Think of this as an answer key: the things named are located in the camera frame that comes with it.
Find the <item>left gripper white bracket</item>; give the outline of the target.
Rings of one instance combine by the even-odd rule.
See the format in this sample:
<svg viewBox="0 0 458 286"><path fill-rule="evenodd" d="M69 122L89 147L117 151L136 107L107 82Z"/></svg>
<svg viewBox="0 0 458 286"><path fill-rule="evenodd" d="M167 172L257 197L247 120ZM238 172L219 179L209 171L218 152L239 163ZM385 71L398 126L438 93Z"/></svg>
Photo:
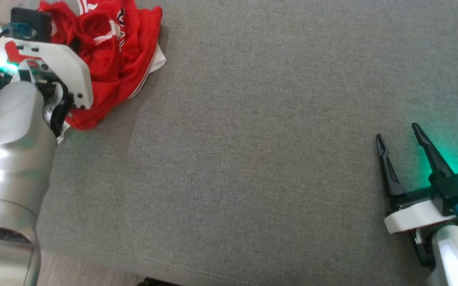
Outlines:
<svg viewBox="0 0 458 286"><path fill-rule="evenodd" d="M30 81L33 84L47 80L63 83L68 93L53 107L51 130L56 137L62 128L70 109L90 109L94 103L91 76L86 63L69 47L60 44L15 40L18 55L25 59L18 64L11 64L5 44L0 43L0 72L8 73L10 82Z"/></svg>

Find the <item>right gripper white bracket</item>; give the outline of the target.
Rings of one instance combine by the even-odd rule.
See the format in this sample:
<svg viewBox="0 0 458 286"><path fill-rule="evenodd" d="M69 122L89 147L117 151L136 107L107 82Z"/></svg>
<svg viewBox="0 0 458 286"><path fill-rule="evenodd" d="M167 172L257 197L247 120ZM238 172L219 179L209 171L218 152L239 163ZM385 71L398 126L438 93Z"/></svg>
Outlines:
<svg viewBox="0 0 458 286"><path fill-rule="evenodd" d="M418 123L412 123L418 144L424 149L433 176L451 177L455 173L434 143ZM431 200L431 188L425 187L407 192L400 183L389 158L382 134L376 135L376 148L383 174L383 183L390 201L390 214L384 219L390 234L406 232L455 219L455 215L443 216Z"/></svg>

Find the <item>red basketball jersey white trim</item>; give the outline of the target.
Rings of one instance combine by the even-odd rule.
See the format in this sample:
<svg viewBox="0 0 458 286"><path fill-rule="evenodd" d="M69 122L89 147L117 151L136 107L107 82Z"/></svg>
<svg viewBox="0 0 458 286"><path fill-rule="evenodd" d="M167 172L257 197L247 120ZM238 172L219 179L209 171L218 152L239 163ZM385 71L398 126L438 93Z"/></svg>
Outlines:
<svg viewBox="0 0 458 286"><path fill-rule="evenodd" d="M53 44L67 45L87 64L94 102L65 117L75 129L91 129L117 105L136 96L165 57L159 47L163 9L139 8L135 0L78 0L76 14L64 1L41 1L52 16Z"/></svg>

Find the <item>grey fabric sofa seat cushion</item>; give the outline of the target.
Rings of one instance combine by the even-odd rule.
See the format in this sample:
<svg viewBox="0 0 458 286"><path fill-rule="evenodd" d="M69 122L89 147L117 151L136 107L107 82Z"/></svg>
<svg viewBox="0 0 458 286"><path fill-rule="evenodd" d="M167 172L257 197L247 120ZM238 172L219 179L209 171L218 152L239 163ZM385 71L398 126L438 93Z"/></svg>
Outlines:
<svg viewBox="0 0 458 286"><path fill-rule="evenodd" d="M458 0L136 0L167 62L61 143L43 252L184 286L424 286L376 152L458 173Z"/></svg>

